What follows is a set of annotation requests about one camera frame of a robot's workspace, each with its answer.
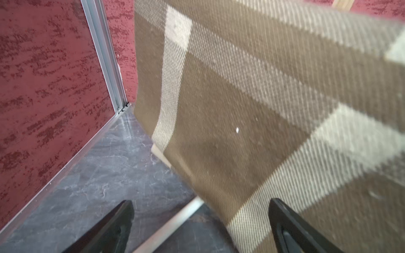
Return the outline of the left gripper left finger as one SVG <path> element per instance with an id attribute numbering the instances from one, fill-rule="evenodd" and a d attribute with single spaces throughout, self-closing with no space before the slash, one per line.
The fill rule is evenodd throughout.
<path id="1" fill-rule="evenodd" d="M 122 201 L 64 252 L 124 253 L 134 216 L 132 201 Z"/>

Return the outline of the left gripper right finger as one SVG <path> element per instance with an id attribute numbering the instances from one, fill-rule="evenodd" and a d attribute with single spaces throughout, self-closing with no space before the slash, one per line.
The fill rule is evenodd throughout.
<path id="1" fill-rule="evenodd" d="M 279 198 L 270 201 L 269 220 L 279 253 L 342 252 Z"/>

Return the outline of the beige plaid scarf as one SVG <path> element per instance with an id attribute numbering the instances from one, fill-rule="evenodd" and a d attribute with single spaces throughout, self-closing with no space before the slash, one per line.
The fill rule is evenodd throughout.
<path id="1" fill-rule="evenodd" d="M 405 24 L 304 1 L 135 1 L 135 116 L 241 253 L 282 199 L 346 253 L 405 250 Z"/>

